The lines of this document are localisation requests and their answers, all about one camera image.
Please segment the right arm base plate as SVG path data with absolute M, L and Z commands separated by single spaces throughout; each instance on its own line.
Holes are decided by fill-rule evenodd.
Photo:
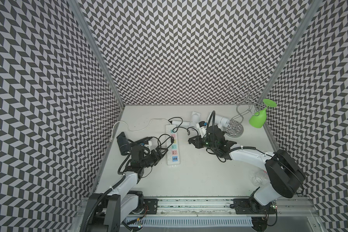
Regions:
M 275 210 L 271 207 L 271 204 L 266 206 L 260 205 L 255 200 L 246 198 L 235 198 L 230 205 L 231 209 L 234 209 L 238 215 L 268 215 L 275 214 Z

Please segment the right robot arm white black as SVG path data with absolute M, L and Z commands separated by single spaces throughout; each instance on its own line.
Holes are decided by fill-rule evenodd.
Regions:
M 225 133 L 217 125 L 207 125 L 201 127 L 199 131 L 203 134 L 189 138 L 189 144 L 197 149 L 209 150 L 211 155 L 222 161 L 248 163 L 267 174 L 269 183 L 253 191 L 246 202 L 252 211 L 268 206 L 281 197 L 292 198 L 298 189 L 303 187 L 305 174 L 285 150 L 267 153 L 256 147 L 242 146 L 237 142 L 226 140 Z

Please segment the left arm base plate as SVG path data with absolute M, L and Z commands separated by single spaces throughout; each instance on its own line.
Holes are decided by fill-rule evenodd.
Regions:
M 128 215 L 155 215 L 158 209 L 157 198 L 138 198 L 133 197 L 129 199 L 123 199 L 121 202 L 121 216 Z

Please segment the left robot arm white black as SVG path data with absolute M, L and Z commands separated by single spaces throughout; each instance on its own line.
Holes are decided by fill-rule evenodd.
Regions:
M 89 197 L 81 232 L 118 232 L 121 223 L 132 211 L 141 212 L 144 208 L 143 194 L 131 189 L 143 177 L 144 169 L 157 165 L 169 151 L 161 146 L 149 150 L 134 143 L 120 145 L 119 149 L 121 155 L 126 156 L 123 164 L 130 159 L 130 165 L 120 173 L 122 178 L 116 184 L 104 193 L 94 193 Z

